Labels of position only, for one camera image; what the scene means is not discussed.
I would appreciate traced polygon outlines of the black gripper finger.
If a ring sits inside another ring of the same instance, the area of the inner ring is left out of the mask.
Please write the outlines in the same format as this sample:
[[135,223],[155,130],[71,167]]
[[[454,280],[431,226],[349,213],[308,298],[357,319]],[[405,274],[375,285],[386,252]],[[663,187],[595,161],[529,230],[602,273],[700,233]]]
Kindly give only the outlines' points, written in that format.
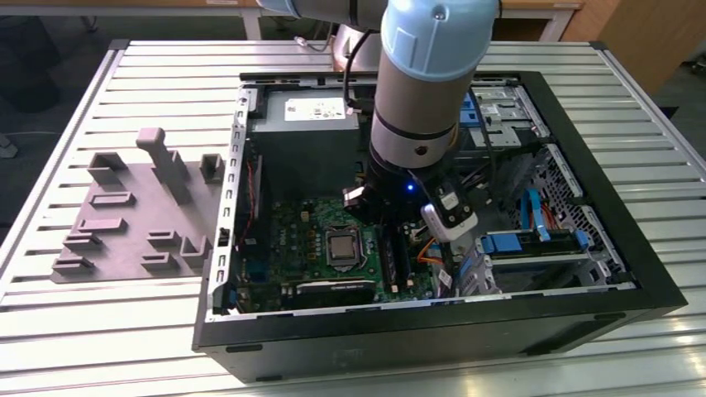
[[357,219],[373,219],[373,190],[362,185],[359,187],[345,188],[343,209]]

